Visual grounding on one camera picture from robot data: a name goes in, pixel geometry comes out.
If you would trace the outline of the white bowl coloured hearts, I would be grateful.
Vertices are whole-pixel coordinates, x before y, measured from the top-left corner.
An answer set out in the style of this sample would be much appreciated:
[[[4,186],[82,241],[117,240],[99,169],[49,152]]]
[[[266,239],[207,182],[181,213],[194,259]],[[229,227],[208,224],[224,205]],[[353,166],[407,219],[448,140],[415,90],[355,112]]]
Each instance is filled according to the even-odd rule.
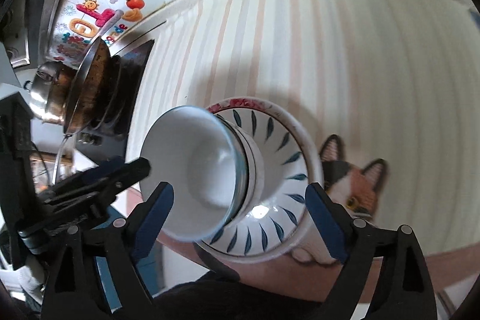
[[[140,182],[148,197],[158,184],[172,185],[174,201],[163,230],[177,241],[199,241],[236,217],[247,196],[247,153],[233,128],[196,106],[179,106],[158,118],[141,157],[151,173]]]

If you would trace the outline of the white bowl black rim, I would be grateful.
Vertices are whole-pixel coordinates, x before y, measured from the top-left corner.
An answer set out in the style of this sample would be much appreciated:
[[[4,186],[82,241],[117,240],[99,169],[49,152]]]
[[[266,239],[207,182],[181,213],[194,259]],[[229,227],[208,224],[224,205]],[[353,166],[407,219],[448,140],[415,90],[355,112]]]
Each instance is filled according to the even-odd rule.
[[[224,224],[231,227],[260,203],[264,190],[264,159],[251,136],[225,119],[220,118],[220,121],[230,133],[236,153],[236,189],[229,219]]]

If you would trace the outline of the black gas stove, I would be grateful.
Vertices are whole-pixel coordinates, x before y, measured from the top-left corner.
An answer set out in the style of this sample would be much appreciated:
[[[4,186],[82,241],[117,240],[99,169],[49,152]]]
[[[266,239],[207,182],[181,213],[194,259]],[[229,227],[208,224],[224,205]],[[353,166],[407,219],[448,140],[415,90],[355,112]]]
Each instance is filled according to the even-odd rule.
[[[76,149],[96,164],[125,157],[135,101],[154,43],[147,40],[112,57],[93,118],[76,138]]]

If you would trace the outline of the stainless steel pot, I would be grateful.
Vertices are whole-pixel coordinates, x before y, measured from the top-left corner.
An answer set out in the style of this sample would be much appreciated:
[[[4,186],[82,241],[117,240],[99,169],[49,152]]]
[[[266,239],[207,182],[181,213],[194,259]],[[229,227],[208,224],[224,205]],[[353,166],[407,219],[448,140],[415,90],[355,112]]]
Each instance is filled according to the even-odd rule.
[[[76,70],[60,61],[43,63],[30,88],[30,109],[43,123],[63,125]]]

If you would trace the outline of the striped cat table mat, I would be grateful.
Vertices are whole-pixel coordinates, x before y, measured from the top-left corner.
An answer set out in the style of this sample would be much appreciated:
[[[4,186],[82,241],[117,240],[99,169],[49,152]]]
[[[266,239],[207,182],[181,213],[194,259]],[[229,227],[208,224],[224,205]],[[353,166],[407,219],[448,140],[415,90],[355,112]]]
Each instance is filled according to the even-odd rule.
[[[414,229],[437,289],[479,272],[479,26],[459,0],[186,0],[163,9],[127,155],[179,105],[263,98],[317,145],[388,163],[375,223]]]

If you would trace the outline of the colourful cartoon wall sticker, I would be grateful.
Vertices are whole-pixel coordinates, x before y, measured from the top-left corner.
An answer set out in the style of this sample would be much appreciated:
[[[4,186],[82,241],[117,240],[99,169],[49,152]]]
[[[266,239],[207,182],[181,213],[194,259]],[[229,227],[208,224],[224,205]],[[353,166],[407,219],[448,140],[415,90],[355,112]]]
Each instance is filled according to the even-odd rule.
[[[102,37],[111,46],[146,15],[146,0],[61,0],[47,56],[73,67]]]

